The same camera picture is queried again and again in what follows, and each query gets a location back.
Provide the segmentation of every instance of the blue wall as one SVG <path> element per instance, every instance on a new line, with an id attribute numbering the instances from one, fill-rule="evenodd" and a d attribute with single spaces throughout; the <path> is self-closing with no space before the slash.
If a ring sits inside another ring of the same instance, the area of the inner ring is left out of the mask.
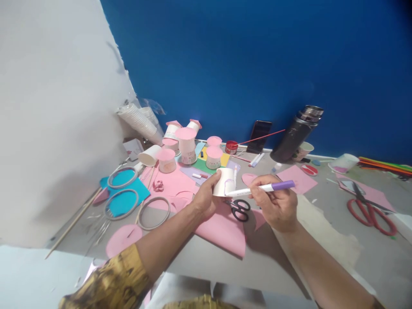
<path id="1" fill-rule="evenodd" d="M 274 132 L 314 104 L 325 109 L 308 138 L 315 154 L 412 164 L 412 17 L 394 3 L 102 0 L 133 87 L 164 107 L 162 123 L 199 119 L 199 138 L 244 141 L 255 120 Z"/>

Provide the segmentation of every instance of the thermos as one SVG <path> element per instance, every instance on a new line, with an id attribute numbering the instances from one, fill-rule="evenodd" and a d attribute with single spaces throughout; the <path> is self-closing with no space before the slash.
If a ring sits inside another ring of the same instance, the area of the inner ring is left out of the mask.
<path id="1" fill-rule="evenodd" d="M 273 148 L 270 157 L 276 162 L 286 163 L 312 130 L 318 126 L 322 115 L 323 109 L 320 107 L 306 105 L 293 118 L 292 125 L 286 130 L 280 144 Z"/>

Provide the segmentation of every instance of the yellow paper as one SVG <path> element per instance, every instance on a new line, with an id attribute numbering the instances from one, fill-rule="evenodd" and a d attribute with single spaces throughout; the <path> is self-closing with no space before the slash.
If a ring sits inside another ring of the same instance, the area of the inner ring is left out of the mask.
<path id="1" fill-rule="evenodd" d="M 207 154 L 206 154 L 206 149 L 207 147 L 203 147 L 202 151 L 203 151 L 203 158 L 200 156 L 197 157 L 198 159 L 201 159 L 203 161 L 206 161 L 207 159 Z M 226 152 L 223 152 L 222 157 L 220 158 L 220 163 L 222 167 L 226 167 L 227 163 L 229 162 L 230 159 L 230 155 L 228 155 Z"/>

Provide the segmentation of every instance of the left hand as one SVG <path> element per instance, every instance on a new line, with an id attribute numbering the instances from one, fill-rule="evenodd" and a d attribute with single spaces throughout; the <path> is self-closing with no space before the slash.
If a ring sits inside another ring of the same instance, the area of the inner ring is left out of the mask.
<path id="1" fill-rule="evenodd" d="M 207 220 L 216 211 L 216 205 L 223 201 L 222 197 L 213 196 L 213 188 L 218 183 L 221 171 L 218 170 L 214 175 L 209 177 L 201 186 L 194 196 L 193 201 L 188 205 L 193 207 L 196 212 L 202 216 L 202 220 Z"/>

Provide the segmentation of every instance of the sleeve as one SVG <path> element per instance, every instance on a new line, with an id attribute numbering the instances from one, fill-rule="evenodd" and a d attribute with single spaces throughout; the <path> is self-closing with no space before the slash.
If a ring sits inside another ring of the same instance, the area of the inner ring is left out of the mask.
<path id="1" fill-rule="evenodd" d="M 134 308 L 140 306 L 150 288 L 133 244 L 95 270 L 77 292 L 64 296 L 59 308 Z"/>

